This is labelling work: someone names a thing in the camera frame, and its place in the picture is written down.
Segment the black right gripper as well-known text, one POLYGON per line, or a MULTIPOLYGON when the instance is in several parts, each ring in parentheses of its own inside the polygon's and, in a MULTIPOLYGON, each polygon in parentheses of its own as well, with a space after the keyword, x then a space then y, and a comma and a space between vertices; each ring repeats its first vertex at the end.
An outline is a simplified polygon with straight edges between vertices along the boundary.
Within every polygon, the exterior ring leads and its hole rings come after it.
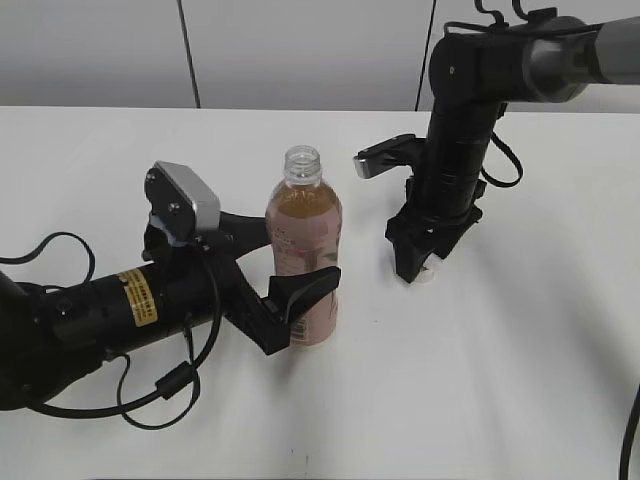
POLYGON ((406 202, 400 211, 387 221, 385 238, 394 249, 396 274, 407 283, 412 283, 425 260, 435 254, 446 259, 463 235, 482 218, 482 211, 474 204, 460 223, 447 224, 419 220, 408 213, 409 196, 413 190, 413 179, 405 182, 406 202))

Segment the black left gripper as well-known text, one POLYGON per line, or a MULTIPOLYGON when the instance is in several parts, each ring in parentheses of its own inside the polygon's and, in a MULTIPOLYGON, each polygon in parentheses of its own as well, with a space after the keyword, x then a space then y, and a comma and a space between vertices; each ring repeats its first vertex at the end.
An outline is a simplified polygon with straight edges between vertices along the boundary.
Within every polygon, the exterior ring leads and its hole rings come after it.
POLYGON ((298 345, 323 342, 337 323, 340 268, 272 276, 271 304, 251 287, 237 263, 270 244, 264 217, 222 212, 217 230, 182 247, 172 247, 163 232, 148 224, 143 258, 153 262, 154 291, 174 321, 188 314, 195 324, 224 316, 267 355, 288 348, 289 333, 298 345))

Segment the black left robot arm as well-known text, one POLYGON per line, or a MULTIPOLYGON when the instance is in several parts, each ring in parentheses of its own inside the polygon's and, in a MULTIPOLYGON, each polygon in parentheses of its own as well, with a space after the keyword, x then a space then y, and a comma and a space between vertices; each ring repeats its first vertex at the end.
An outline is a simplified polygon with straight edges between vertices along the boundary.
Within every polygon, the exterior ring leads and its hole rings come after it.
POLYGON ((249 284, 238 259, 270 242, 261 217, 224 214, 220 226, 174 240, 149 225, 144 264, 78 285, 51 290, 1 281, 1 407, 28 408, 71 419, 105 418, 169 398, 193 381, 199 359, 186 361, 154 390, 115 407, 75 410, 51 400, 119 354, 192 326, 228 320, 264 353, 290 343, 294 323, 339 285, 341 272, 324 267, 273 276, 266 296, 249 284))

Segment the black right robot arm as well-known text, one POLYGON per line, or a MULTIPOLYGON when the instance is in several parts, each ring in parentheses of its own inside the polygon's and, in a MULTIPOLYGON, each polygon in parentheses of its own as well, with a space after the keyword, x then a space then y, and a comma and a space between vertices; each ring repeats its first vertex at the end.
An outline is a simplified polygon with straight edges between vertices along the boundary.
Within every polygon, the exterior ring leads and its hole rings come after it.
POLYGON ((590 84, 639 82, 639 20, 586 24, 533 11, 516 26, 449 22, 429 61, 434 105, 424 138, 408 138, 386 163, 407 165, 406 202, 385 236, 397 274, 413 282, 432 255, 446 258, 482 212, 476 202, 498 186, 483 162, 511 103, 564 103, 590 84))

